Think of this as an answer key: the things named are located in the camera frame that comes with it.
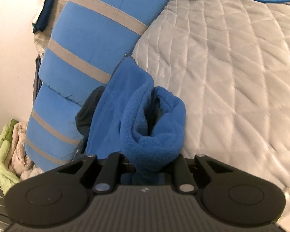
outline beige stripe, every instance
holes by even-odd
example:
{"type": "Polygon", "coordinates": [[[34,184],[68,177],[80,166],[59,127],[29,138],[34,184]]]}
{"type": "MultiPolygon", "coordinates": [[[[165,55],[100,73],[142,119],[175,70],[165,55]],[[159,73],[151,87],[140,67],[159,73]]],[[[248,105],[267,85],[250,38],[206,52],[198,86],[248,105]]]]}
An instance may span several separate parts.
{"type": "Polygon", "coordinates": [[[62,135],[61,133],[59,133],[58,131],[56,131],[54,128],[52,128],[49,124],[47,124],[45,122],[44,119],[42,119],[34,109],[32,109],[31,111],[31,116],[36,120],[36,122],[38,122],[45,130],[47,130],[48,132],[50,132],[52,135],[54,135],[56,138],[60,139],[61,141],[68,143],[68,144],[73,144],[73,145],[78,145],[79,144],[79,140],[73,139],[73,138],[69,138],[65,135],[62,135]]]}
{"type": "Polygon", "coordinates": [[[59,160],[59,159],[56,159],[52,156],[50,156],[49,154],[47,153],[44,153],[42,150],[40,150],[39,148],[37,148],[29,139],[28,137],[26,137],[26,142],[27,144],[34,150],[36,151],[38,154],[42,155],[44,158],[48,159],[49,161],[55,163],[55,164],[58,164],[58,165],[64,165],[64,164],[67,164],[70,161],[62,161],[62,160],[59,160]]]}
{"type": "Polygon", "coordinates": [[[140,36],[143,35],[148,28],[145,24],[143,24],[136,18],[100,0],[70,1],[108,17],[109,19],[112,19],[113,21],[121,24],[129,30],[132,30],[140,36]]]}
{"type": "Polygon", "coordinates": [[[110,80],[111,78],[110,74],[82,60],[81,58],[74,55],[72,52],[68,51],[60,44],[58,44],[54,39],[51,38],[49,40],[47,47],[63,61],[67,62],[69,65],[80,70],[81,72],[85,73],[89,77],[92,77],[93,79],[104,84],[107,84],[108,81],[110,80]]]}

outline striped blue cushion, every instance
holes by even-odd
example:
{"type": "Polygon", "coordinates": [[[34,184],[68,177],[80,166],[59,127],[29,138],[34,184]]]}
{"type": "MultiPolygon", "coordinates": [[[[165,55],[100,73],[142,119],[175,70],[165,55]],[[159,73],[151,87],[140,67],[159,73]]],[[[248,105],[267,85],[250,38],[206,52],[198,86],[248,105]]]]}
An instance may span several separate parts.
{"type": "Polygon", "coordinates": [[[140,35],[167,2],[68,1],[53,30],[40,78],[64,98],[83,105],[96,87],[108,82],[123,56],[132,53],[140,35]],[[108,10],[112,19],[102,15],[108,10]]]}
{"type": "Polygon", "coordinates": [[[71,161],[82,139],[75,125],[80,106],[43,84],[28,122],[25,150],[44,171],[71,161]]]}

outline white mattress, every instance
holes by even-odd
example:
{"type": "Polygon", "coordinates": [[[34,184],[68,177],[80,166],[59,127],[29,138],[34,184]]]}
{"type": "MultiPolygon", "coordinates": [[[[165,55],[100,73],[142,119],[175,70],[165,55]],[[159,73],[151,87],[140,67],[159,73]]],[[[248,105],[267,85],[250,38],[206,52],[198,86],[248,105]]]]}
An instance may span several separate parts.
{"type": "Polygon", "coordinates": [[[133,57],[184,101],[183,155],[279,186],[290,231],[290,5],[170,0],[133,57]]]}

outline light green cloth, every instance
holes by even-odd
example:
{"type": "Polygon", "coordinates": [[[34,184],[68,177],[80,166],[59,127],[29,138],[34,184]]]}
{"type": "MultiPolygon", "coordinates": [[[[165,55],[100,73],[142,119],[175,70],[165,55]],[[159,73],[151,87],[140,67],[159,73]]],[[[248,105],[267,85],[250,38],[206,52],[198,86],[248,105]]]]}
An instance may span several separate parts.
{"type": "Polygon", "coordinates": [[[4,125],[0,135],[0,186],[4,195],[12,186],[19,183],[18,177],[4,165],[5,157],[11,146],[12,132],[16,123],[16,120],[12,120],[10,127],[4,125]]]}

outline wall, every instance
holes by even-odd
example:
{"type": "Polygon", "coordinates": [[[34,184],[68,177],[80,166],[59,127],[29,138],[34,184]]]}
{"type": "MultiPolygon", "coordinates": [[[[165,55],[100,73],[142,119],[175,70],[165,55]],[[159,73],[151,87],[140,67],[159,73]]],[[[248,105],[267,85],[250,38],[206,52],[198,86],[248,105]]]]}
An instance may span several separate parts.
{"type": "Polygon", "coordinates": [[[0,133],[12,118],[28,121],[37,52],[31,20],[37,0],[0,0],[0,133]]]}

